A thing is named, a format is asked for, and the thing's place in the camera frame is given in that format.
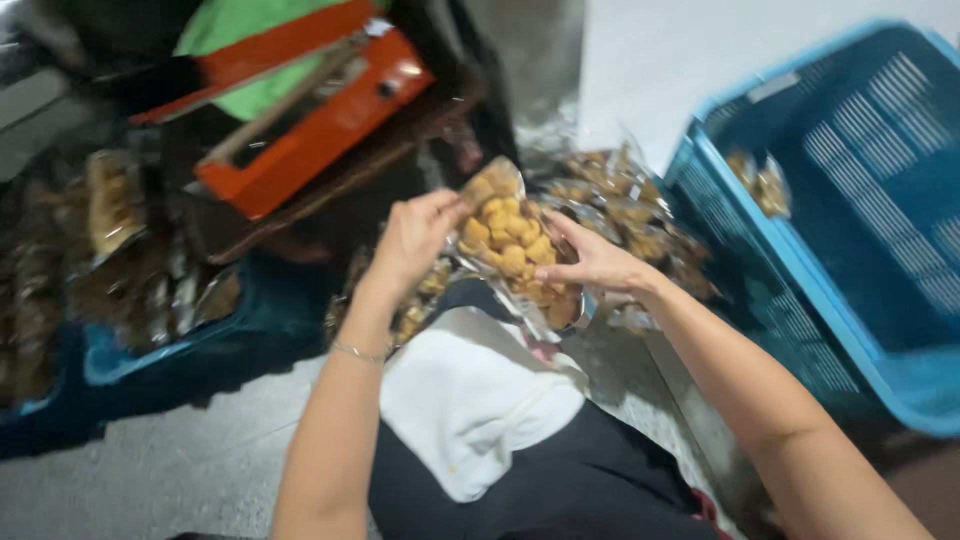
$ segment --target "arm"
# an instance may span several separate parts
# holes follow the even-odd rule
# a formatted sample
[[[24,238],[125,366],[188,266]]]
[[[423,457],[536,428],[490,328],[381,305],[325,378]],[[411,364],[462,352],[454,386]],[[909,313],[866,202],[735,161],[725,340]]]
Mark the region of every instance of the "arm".
[[[394,204],[337,343],[364,355],[386,353],[396,307],[426,274],[462,213],[451,191]],[[367,537],[382,367],[382,360],[343,352],[327,359],[287,450],[272,538]]]
[[[550,219],[580,262],[541,269],[538,278],[632,292],[751,457],[799,539],[932,539],[778,362],[651,266],[562,215]]]

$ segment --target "blue laundry basket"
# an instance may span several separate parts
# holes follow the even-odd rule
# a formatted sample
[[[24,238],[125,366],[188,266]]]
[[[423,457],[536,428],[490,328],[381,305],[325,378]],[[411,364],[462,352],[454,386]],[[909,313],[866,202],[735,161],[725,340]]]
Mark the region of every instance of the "blue laundry basket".
[[[780,163],[768,219],[723,157]],[[875,21],[708,100],[662,187],[725,314],[839,420],[960,434],[960,55]]]

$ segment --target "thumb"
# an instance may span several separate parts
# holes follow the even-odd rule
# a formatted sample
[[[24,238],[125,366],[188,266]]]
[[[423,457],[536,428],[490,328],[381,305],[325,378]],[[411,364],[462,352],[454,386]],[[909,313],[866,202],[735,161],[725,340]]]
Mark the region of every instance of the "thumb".
[[[582,283],[587,280],[583,264],[554,264],[537,269],[534,278],[544,283]]]

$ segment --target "hand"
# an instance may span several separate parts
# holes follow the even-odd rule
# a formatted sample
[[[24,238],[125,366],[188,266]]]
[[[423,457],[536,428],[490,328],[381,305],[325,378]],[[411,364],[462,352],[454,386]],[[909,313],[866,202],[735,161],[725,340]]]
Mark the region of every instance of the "hand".
[[[537,270],[542,282],[575,282],[596,285],[607,290],[647,292],[663,274],[646,262],[630,255],[607,241],[600,234],[588,231],[565,215],[545,210],[550,232],[555,241],[565,238],[580,256],[576,264],[555,264]]]
[[[460,196],[449,189],[394,203],[363,285],[382,301],[398,304],[430,270],[466,213]]]

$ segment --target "woman's right hand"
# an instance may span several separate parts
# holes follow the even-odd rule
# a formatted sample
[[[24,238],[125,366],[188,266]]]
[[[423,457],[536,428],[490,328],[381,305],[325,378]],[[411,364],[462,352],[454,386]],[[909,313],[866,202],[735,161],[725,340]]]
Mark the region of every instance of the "woman's right hand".
[[[577,250],[580,262],[555,264],[537,270],[542,282],[575,282],[596,285],[607,290],[645,293],[666,277],[656,268],[608,242],[600,234],[588,231],[565,215],[545,210],[554,241],[561,238]]]

